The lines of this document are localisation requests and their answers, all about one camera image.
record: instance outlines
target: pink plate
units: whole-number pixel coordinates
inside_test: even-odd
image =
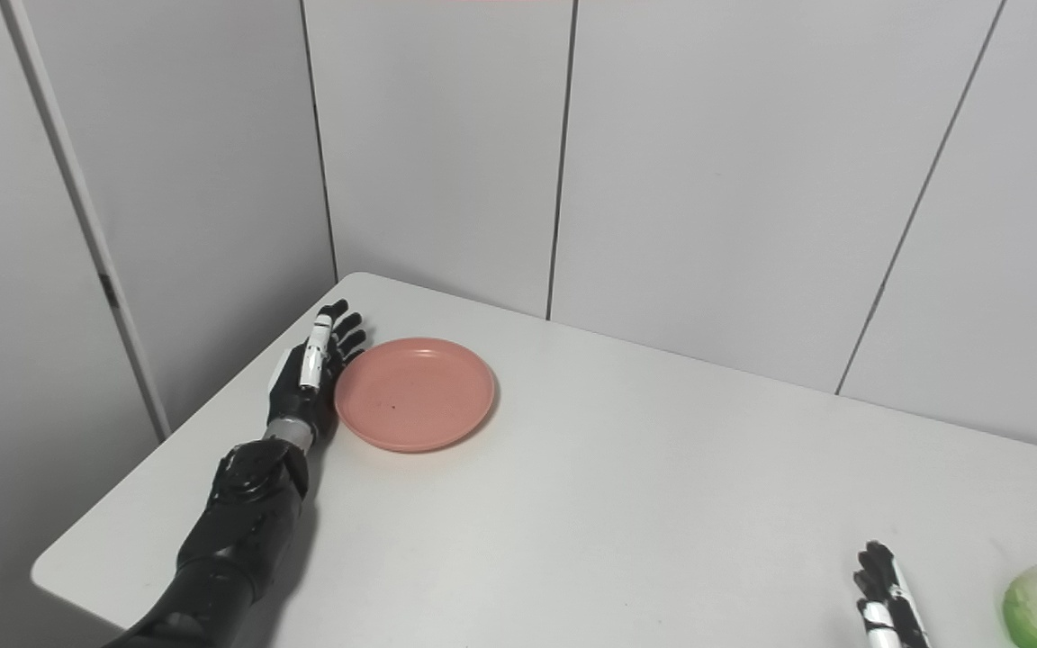
[[[447,447],[470,434],[495,401],[495,374],[464,345],[407,338],[362,354],[338,378],[338,418],[372,446]]]

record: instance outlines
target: robotic arm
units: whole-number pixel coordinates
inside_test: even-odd
[[[267,432],[219,460],[206,508],[178,550],[174,580],[131,630],[105,648],[228,648],[247,610],[267,594],[309,476],[306,452],[329,443],[334,386],[366,340],[343,301],[317,313],[311,335],[271,387]]]

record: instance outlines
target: white table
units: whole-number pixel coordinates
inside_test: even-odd
[[[1007,645],[1001,593],[1037,563],[1037,447],[377,276],[323,301],[339,298],[375,341],[478,351],[498,406],[429,454],[340,430],[243,647],[862,647],[850,573],[870,538],[904,562],[937,647]],[[139,619],[317,308],[58,538],[34,583]]]

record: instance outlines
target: prosthetic hand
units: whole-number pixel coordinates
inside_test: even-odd
[[[345,301],[317,313],[311,335],[280,362],[267,432],[223,456],[206,508],[178,550],[174,580],[106,648],[228,648],[270,588],[302,512],[306,452],[330,442],[334,386],[366,340]]]

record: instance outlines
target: white wall panel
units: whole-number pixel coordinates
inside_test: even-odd
[[[833,391],[997,0],[582,0],[552,318]]]
[[[546,309],[569,0],[306,0],[338,274]]]
[[[1037,443],[1037,0],[1011,0],[843,394]]]
[[[334,279],[299,0],[24,4],[177,426]]]
[[[41,598],[30,563],[155,446],[0,12],[0,648],[106,636]]]

